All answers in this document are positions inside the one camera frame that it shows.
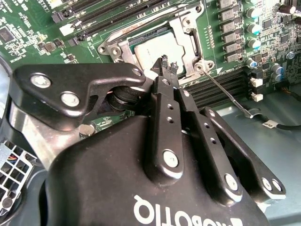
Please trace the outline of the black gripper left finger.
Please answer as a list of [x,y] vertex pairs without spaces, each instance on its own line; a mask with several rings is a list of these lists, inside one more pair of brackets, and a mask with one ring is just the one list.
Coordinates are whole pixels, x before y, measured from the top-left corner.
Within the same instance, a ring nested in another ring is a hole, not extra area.
[[82,123],[104,113],[128,109],[150,117],[145,171],[163,186],[175,183],[184,166],[180,147],[178,65],[167,56],[148,78],[131,63],[23,65],[13,72],[13,128],[49,169],[56,157],[79,142]]

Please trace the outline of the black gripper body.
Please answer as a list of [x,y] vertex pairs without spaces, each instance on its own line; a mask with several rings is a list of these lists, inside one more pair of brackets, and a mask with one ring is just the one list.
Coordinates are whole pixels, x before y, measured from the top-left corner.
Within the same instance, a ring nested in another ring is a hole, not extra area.
[[64,150],[46,179],[47,226],[267,226],[249,194],[224,206],[205,186],[202,146],[182,135],[184,174],[160,187],[143,170],[149,120],[136,116]]

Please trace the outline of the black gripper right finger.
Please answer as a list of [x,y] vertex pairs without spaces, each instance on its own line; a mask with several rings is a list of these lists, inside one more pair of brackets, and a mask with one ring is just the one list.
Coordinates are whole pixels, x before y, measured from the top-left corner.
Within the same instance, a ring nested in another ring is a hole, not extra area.
[[170,190],[173,205],[272,204],[286,197],[281,182],[260,158],[209,107],[199,110],[192,96],[178,88],[188,154],[185,180]]

